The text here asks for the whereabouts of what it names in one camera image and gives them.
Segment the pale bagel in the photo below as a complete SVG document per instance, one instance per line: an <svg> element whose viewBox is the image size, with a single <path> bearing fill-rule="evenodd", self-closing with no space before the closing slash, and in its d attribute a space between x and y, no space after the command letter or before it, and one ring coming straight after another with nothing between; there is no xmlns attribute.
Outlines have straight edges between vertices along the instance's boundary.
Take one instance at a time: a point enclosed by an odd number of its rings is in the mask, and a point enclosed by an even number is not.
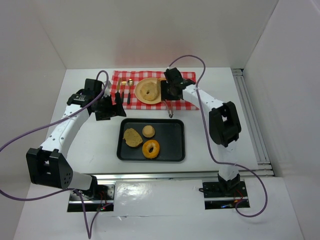
<svg viewBox="0 0 320 240"><path fill-rule="evenodd" d="M144 100L154 101L160 94L160 84L158 82L144 83L139 93Z"/></svg>

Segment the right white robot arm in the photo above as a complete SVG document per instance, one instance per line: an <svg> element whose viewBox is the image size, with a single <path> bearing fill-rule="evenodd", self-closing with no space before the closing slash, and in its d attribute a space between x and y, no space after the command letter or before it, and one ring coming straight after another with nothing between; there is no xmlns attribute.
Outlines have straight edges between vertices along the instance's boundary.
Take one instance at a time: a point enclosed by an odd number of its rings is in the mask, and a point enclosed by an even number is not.
<svg viewBox="0 0 320 240"><path fill-rule="evenodd" d="M190 79L161 78L159 84L162 100L184 100L200 109L207 144L213 142L218 148L219 159L213 159L221 165L218 186L224 193L232 191L240 182L236 145L242 131L235 104L215 99Z"/></svg>

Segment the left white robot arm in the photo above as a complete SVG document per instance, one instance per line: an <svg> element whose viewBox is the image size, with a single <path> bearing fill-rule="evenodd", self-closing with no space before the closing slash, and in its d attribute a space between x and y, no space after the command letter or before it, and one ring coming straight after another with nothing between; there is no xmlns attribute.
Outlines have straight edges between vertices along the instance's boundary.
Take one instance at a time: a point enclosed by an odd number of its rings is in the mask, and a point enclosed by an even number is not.
<svg viewBox="0 0 320 240"><path fill-rule="evenodd" d="M93 95L72 94L62 118L50 136L38 147L26 153L30 180L33 184L58 189L77 189L93 193L98 187L97 178L76 172L67 161L73 140L92 113L97 120L126 116L120 93L100 97L91 106Z"/></svg>

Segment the small round bun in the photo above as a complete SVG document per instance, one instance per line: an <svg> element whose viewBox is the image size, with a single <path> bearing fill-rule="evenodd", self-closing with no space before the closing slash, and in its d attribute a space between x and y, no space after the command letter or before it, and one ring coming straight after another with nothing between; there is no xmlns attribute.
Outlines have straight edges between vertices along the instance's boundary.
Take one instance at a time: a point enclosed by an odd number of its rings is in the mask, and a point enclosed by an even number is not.
<svg viewBox="0 0 320 240"><path fill-rule="evenodd" d="M162 81L166 81L166 78L163 78L163 77L158 78L157 82L156 82L157 89L158 89L159 92L161 91L161 83L162 83Z"/></svg>

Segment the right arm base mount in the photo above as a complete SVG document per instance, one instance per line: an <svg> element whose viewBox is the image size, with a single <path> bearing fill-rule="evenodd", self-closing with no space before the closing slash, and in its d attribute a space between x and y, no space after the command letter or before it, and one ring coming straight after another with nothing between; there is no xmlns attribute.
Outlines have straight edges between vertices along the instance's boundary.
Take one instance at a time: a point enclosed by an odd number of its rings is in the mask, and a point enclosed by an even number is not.
<svg viewBox="0 0 320 240"><path fill-rule="evenodd" d="M219 182L203 182L199 192L203 193L204 208L206 210L249 208L250 202L244 181L228 192L224 192L219 186Z"/></svg>

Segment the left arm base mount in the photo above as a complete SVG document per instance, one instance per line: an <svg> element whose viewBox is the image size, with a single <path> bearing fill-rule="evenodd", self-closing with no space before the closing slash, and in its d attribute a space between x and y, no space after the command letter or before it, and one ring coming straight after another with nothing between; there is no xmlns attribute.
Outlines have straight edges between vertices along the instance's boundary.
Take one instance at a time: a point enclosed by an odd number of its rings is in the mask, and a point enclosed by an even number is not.
<svg viewBox="0 0 320 240"><path fill-rule="evenodd" d="M114 183L107 183L100 185L97 192L94 195L85 195L83 191L79 191L84 202L84 208L86 212L93 213L97 210L101 212L113 212L114 211L114 197L115 197ZM75 193L71 192L69 195L68 213L80 213L83 212L81 198Z"/></svg>

